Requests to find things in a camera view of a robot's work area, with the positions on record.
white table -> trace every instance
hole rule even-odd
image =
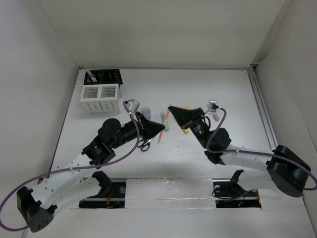
[[[270,149],[245,70],[120,72],[123,100],[134,98],[141,107],[149,107],[153,121],[161,122],[160,113],[166,113],[169,104],[206,109],[207,101],[216,99],[228,111],[223,127],[233,144]],[[81,70],[78,75],[52,170],[73,160],[107,118],[129,121],[123,106],[119,115],[84,112],[79,102],[84,73]],[[217,122],[211,122],[215,128]],[[169,127],[162,144],[157,145],[155,138],[149,151],[137,149],[122,162],[103,168],[110,178],[139,178],[127,181],[126,209],[67,209],[41,232],[29,232],[27,237],[315,237],[302,199],[280,192],[260,190],[262,209],[216,209],[210,196],[211,178],[230,178],[240,167],[213,165],[191,132],[185,135],[172,117]],[[133,145],[134,141],[116,149],[113,160]]]

green object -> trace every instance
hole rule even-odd
[[[162,118],[162,123],[164,123],[166,114],[165,113],[161,113],[160,117]],[[165,124],[165,130],[164,131],[169,131],[168,121]]]

yellow object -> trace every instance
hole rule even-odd
[[[182,108],[182,109],[189,109],[189,107],[178,107],[178,108]],[[185,134],[188,134],[190,132],[190,129],[182,129],[182,131],[185,133]]]

white basket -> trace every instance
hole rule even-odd
[[[87,113],[120,113],[118,84],[84,85],[80,103]]]

black basket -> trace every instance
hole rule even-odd
[[[91,73],[96,78],[97,82],[93,82],[86,72],[84,85],[117,83],[120,86],[120,84],[123,84],[119,69],[91,70]]]

